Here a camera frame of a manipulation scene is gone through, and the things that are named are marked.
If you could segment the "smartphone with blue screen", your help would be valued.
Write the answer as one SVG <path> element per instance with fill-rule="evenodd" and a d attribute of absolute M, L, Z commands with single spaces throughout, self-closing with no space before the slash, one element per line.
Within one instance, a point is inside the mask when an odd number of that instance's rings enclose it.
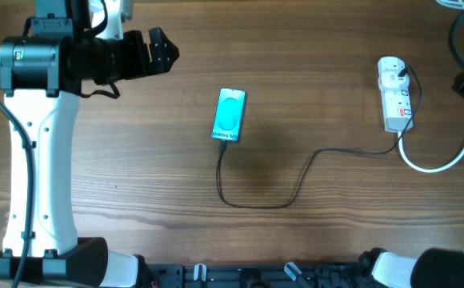
<path fill-rule="evenodd" d="M 246 103 L 246 92 L 221 88 L 211 131 L 213 139 L 237 142 L 242 126 L 242 116 Z"/>

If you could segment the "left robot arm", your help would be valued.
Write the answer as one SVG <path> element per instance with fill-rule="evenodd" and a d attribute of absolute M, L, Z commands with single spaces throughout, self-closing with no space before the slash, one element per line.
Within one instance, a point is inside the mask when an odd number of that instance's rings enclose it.
<path fill-rule="evenodd" d="M 154 287 L 140 255 L 81 237 L 71 203 L 72 137 L 85 80 L 116 99 L 118 81 L 164 74 L 179 51 L 162 29 L 124 31 L 131 1 L 37 0 L 0 45 L 0 111 L 10 123 L 10 217 L 0 281 L 12 286 Z"/>

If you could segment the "white plug charger adapter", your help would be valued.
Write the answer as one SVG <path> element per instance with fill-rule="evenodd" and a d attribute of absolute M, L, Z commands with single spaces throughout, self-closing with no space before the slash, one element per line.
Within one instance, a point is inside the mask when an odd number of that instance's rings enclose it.
<path fill-rule="evenodd" d="M 404 90 L 409 86 L 410 79 L 406 67 L 398 69 L 380 69 L 378 71 L 378 88 L 381 92 Z"/>

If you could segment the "white power strip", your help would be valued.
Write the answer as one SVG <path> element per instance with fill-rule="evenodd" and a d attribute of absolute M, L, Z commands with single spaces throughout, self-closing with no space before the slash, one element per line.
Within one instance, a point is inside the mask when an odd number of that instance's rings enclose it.
<path fill-rule="evenodd" d="M 406 67 L 404 61 L 397 57 L 386 56 L 378 61 L 378 71 L 380 69 L 400 70 L 404 67 Z M 385 130 L 390 133 L 403 132 L 412 116 L 409 87 L 393 92 L 381 92 L 381 100 Z"/>

